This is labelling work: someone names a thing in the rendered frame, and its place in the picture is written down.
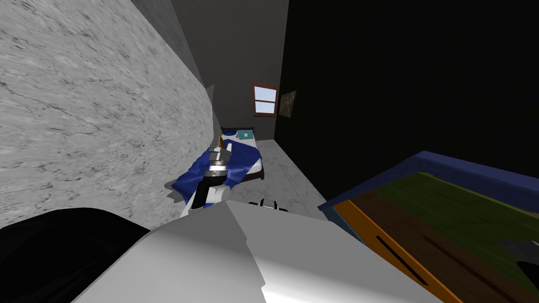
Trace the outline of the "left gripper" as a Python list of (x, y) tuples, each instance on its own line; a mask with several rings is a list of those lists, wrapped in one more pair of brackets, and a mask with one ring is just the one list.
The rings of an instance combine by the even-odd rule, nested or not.
[(232, 144), (228, 143), (226, 148), (210, 147), (208, 149), (210, 162), (224, 162), (228, 163), (232, 155)]

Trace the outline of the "bed with blue blanket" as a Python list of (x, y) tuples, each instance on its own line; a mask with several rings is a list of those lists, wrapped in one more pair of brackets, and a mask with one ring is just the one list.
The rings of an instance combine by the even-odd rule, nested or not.
[[(253, 127), (224, 128), (221, 137), (225, 145), (232, 145), (232, 154), (226, 166), (228, 172), (224, 185), (232, 189), (243, 182), (247, 175), (263, 173), (262, 156), (256, 147)], [(209, 166), (209, 151), (206, 150), (194, 161), (187, 172), (172, 182), (171, 189), (181, 195), (181, 200), (188, 202)]]

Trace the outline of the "brown framed window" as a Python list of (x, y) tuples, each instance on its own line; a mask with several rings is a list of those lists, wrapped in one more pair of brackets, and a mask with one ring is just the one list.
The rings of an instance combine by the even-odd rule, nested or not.
[(279, 87), (252, 82), (252, 99), (254, 117), (276, 117)]

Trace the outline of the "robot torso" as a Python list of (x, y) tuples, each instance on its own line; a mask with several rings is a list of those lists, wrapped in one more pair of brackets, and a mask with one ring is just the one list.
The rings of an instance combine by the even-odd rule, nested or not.
[(73, 303), (442, 303), (331, 221), (227, 200), (145, 235)]

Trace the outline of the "orange drawer front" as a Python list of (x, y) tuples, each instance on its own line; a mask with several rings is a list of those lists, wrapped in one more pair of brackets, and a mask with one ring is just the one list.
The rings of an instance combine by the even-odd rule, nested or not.
[[(443, 303), (463, 303), (443, 283), (389, 236), (374, 220), (360, 210), (351, 200), (345, 200), (333, 207), (351, 229), (373, 252), (417, 282)], [(380, 236), (399, 256), (401, 256), (428, 284), (421, 284), (412, 274), (376, 239)]]

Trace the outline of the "blue cupboard with drawers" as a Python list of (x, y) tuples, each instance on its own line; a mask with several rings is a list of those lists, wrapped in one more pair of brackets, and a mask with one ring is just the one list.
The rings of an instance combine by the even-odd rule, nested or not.
[(320, 210), (329, 220), (335, 222), (359, 240), (362, 247), (367, 252), (373, 253), (375, 259), (379, 260), (383, 265), (387, 265), (394, 275), (402, 277), (405, 282), (409, 282), (414, 287), (414, 294), (425, 295), (427, 300), (432, 303), (442, 303), (441, 300), (366, 246), (365, 242), (359, 238), (350, 225), (333, 208), (345, 200), (352, 199), (368, 191), (376, 191), (377, 188), (383, 185), (419, 172), (429, 174), (455, 186), (537, 216), (539, 216), (539, 178), (423, 151), (320, 205)]

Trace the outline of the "brown drawer front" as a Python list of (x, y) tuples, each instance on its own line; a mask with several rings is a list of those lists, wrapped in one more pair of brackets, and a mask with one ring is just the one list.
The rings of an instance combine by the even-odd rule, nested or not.
[(376, 191), (351, 200), (463, 303), (539, 303), (539, 298), (497, 273)]

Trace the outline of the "green drawer front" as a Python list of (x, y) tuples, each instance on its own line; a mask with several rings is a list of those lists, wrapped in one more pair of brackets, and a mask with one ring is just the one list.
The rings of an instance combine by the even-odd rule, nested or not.
[(539, 216), (476, 194), (426, 173), (414, 173), (376, 189), (435, 232), (539, 298), (504, 240), (539, 243)]

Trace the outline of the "dark picture on wall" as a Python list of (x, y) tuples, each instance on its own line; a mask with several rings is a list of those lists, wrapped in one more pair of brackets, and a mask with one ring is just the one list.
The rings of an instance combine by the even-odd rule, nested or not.
[(294, 108), (294, 102), (296, 98), (297, 90), (283, 94), (280, 98), (280, 107), (278, 110), (278, 115), (291, 118)]

